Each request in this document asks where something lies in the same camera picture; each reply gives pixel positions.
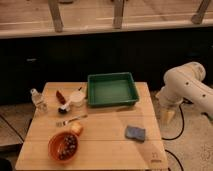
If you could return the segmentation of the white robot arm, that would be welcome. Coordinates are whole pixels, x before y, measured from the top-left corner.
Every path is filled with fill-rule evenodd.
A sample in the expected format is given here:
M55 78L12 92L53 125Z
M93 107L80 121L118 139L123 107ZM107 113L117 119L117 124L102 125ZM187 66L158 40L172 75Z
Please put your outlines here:
M165 72L164 86L156 95L162 107L163 123L172 120L183 99L191 101L213 119L213 88L203 83L205 76L205 68L198 62L189 62Z

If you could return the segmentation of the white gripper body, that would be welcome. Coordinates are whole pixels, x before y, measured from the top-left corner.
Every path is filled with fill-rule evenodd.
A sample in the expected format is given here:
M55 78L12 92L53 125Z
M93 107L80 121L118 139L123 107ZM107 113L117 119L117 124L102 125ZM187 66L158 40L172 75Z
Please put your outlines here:
M156 98L160 106L167 110L175 110L183 102L183 98L168 87L162 87L156 94Z

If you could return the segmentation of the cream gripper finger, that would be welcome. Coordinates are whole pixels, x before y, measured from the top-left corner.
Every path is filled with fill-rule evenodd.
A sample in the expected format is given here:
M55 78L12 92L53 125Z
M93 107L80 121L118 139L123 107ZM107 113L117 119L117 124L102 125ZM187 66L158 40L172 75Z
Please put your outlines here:
M174 110L170 110L170 109L163 109L162 110L162 115L161 115L161 120L163 123L169 123L172 118L175 115L175 111Z

